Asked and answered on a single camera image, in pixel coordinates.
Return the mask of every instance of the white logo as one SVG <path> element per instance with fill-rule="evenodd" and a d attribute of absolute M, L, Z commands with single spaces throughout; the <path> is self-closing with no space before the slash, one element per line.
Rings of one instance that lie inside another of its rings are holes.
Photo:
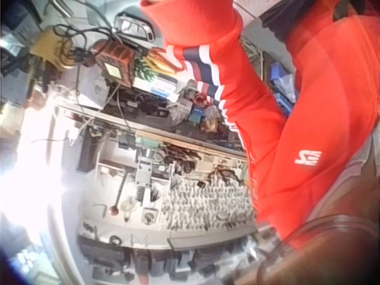
<path fill-rule="evenodd" d="M 322 152 L 313 150 L 301 150 L 299 152 L 300 159 L 296 159 L 294 163 L 305 165 L 316 165 Z"/>

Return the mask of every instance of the electronics workshop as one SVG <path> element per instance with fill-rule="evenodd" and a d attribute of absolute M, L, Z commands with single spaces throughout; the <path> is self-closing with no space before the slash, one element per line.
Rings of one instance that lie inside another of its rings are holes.
<path fill-rule="evenodd" d="M 247 2 L 240 44 L 289 116 L 292 59 L 254 21 L 280 0 Z M 1 246 L 30 284 L 252 284 L 279 236 L 255 220 L 223 89 L 193 76 L 213 63 L 177 60 L 139 5 L 2 4 L 0 210 L 26 233 Z"/>

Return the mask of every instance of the person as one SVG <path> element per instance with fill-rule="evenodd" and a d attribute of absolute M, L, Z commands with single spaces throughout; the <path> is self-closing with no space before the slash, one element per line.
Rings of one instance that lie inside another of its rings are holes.
<path fill-rule="evenodd" d="M 339 20 L 340 0 L 304 2 L 280 33 L 300 91 L 286 118 L 240 46 L 242 20 L 232 0 L 141 1 L 167 53 L 185 62 L 239 134 L 258 219 L 281 238 L 308 219 L 357 151 L 375 143 L 379 115 L 379 17 L 367 1 L 366 11 L 350 6 Z"/>

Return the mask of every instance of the red jacket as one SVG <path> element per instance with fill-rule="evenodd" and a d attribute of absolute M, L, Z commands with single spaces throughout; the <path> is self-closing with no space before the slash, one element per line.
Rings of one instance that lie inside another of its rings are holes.
<path fill-rule="evenodd" d="M 259 218 L 283 238 L 305 221 L 378 115 L 380 20 L 333 22 L 337 1 L 317 0 L 288 37 L 300 90 L 288 120 L 238 42 L 242 20 L 232 0 L 141 3 L 162 29 L 167 52 L 206 83 L 204 92 L 239 133 Z"/>

